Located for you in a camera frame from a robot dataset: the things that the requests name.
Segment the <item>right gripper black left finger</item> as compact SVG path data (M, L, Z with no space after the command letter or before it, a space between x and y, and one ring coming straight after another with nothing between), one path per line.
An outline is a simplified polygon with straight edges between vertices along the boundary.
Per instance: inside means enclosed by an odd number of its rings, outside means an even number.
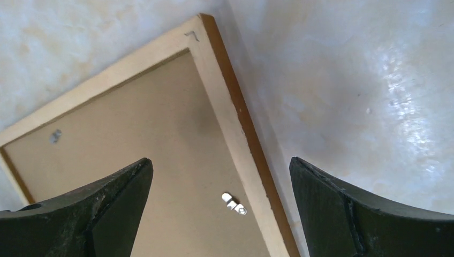
M130 256L153 179L142 158L100 180L1 211L1 256Z

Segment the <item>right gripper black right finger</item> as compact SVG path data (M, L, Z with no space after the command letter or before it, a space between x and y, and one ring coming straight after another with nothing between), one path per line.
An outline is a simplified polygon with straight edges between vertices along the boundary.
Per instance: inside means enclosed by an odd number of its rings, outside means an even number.
M453 256L453 216L395 202L299 157L291 183L310 256Z

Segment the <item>brown cardboard backing board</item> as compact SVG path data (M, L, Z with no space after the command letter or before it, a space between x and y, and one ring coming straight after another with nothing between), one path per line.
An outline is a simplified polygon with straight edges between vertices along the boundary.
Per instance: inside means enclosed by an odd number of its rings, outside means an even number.
M146 157L153 181L133 256L268 256L190 54L3 148L35 201Z

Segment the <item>wooden picture frame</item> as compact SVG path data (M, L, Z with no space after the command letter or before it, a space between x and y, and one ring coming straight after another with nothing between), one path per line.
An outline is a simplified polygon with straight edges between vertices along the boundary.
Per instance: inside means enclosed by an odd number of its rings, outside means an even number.
M215 19L199 14L114 63L1 133L1 167L25 206L35 201L3 148L184 54L193 57L236 166L268 256L299 251Z

